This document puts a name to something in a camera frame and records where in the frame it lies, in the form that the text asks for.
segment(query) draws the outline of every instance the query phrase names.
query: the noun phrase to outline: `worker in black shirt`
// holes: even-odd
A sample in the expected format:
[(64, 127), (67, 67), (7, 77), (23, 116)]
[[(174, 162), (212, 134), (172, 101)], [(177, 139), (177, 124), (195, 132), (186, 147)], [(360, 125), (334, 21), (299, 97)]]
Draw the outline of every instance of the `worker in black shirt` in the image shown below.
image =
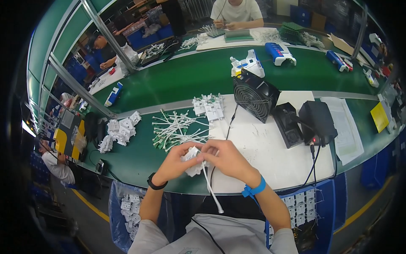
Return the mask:
[[(122, 35), (115, 35), (114, 38), (116, 39), (120, 47), (123, 47), (127, 43), (127, 40)], [(89, 45), (90, 48), (101, 50), (101, 56), (105, 60), (104, 63), (100, 64), (101, 69), (111, 67), (116, 61), (117, 54), (116, 52), (114, 52), (113, 48), (108, 44), (107, 40), (104, 38), (103, 35), (92, 35), (89, 38), (87, 45)]]

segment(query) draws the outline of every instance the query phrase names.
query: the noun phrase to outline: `left hand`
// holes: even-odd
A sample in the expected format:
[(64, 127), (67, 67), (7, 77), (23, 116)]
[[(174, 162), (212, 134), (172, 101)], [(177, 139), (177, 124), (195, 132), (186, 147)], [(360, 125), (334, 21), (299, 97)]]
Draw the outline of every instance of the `left hand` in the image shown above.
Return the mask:
[(202, 163), (203, 158), (193, 158), (188, 161), (182, 162), (180, 157), (185, 155), (190, 147), (196, 146), (198, 149), (203, 147), (203, 144), (195, 142), (187, 142), (181, 145), (172, 147), (164, 162), (159, 167), (158, 171), (152, 177), (152, 183), (155, 186), (161, 186), (169, 180), (175, 179), (183, 174), (188, 168)]
[(226, 27), (227, 27), (229, 30), (237, 30), (237, 29), (243, 28), (243, 27), (241, 26), (241, 23), (240, 23), (240, 22), (231, 22), (231, 23), (229, 23), (229, 24), (226, 24)]

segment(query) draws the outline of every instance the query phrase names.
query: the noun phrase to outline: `yellow label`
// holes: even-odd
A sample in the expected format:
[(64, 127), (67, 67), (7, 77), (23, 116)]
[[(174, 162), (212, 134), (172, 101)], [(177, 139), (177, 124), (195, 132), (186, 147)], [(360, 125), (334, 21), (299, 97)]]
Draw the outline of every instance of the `yellow label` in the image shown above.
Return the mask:
[(372, 110), (371, 110), (372, 118), (375, 122), (376, 129), (378, 133), (381, 133), (383, 129), (389, 124), (388, 117), (386, 116), (385, 110), (383, 109), (382, 103), (379, 102)]

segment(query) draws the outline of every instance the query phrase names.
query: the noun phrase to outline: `white work mat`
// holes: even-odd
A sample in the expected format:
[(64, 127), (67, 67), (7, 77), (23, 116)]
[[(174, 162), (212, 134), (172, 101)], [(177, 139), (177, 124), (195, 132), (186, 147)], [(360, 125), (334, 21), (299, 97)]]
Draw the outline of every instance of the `white work mat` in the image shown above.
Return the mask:
[(214, 48), (233, 48), (233, 47), (241, 47), (241, 46), (263, 46), (265, 43), (262, 43), (259, 39), (261, 33), (267, 30), (276, 30), (273, 27), (259, 27), (259, 28), (252, 28), (250, 29), (250, 34), (254, 38), (254, 41), (239, 41), (239, 42), (228, 42), (226, 43), (224, 40), (224, 35), (211, 38), (209, 37), (205, 43), (202, 45), (197, 46), (196, 50), (209, 50)]
[[(283, 91), (278, 105), (290, 102), (298, 113), (303, 103), (314, 101), (311, 91)], [(234, 114), (236, 103), (234, 95), (224, 95), (225, 120), (213, 122), (215, 128), (209, 131), (217, 139), (225, 139), (228, 123)], [(272, 116), (268, 116), (263, 124), (242, 107), (237, 108), (235, 119), (231, 124), (229, 140), (231, 140), (247, 161), (259, 170), (265, 181), (274, 189), (286, 189), (304, 184), (313, 165), (309, 146), (301, 143), (290, 149), (286, 148), (282, 135)], [(316, 162), (316, 180), (323, 180), (334, 174), (330, 146), (320, 148)], [(314, 182), (313, 174), (308, 183)], [(245, 184), (228, 177), (216, 169), (213, 175), (212, 188), (214, 193), (239, 193)]]
[(112, 75), (110, 75), (108, 72), (101, 75), (99, 77), (100, 81), (97, 82), (97, 84), (89, 90), (89, 93), (91, 95), (93, 95), (93, 94), (97, 93), (98, 91), (102, 90), (103, 88), (108, 87), (112, 83), (124, 78), (124, 75), (121, 72), (121, 69), (118, 68), (117, 66), (115, 67), (115, 69), (116, 69), (116, 71)]

